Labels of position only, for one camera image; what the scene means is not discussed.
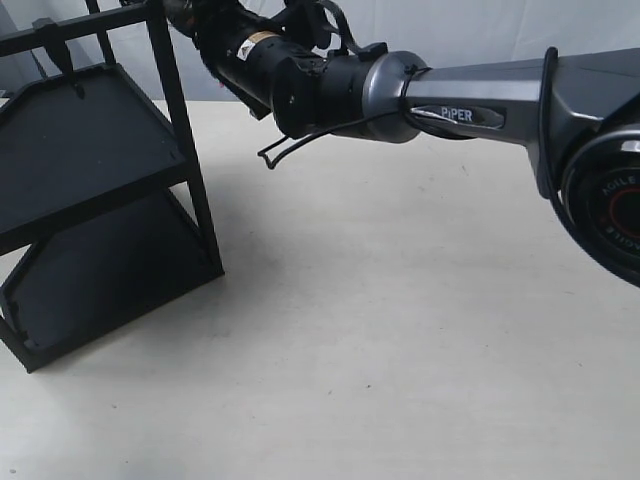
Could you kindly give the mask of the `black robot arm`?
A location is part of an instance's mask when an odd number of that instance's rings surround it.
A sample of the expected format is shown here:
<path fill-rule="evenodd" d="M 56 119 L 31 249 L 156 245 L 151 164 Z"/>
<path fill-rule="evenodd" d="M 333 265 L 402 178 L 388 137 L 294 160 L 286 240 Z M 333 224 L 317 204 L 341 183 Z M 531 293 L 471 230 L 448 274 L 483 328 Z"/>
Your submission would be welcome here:
<path fill-rule="evenodd" d="M 635 49 L 433 68 L 356 42 L 332 1 L 288 1 L 271 17 L 238 1 L 166 1 L 210 74 L 281 133 L 275 168 L 328 135 L 403 144 L 420 134 L 523 147 L 537 190 L 599 265 L 639 281 L 639 53 Z"/>

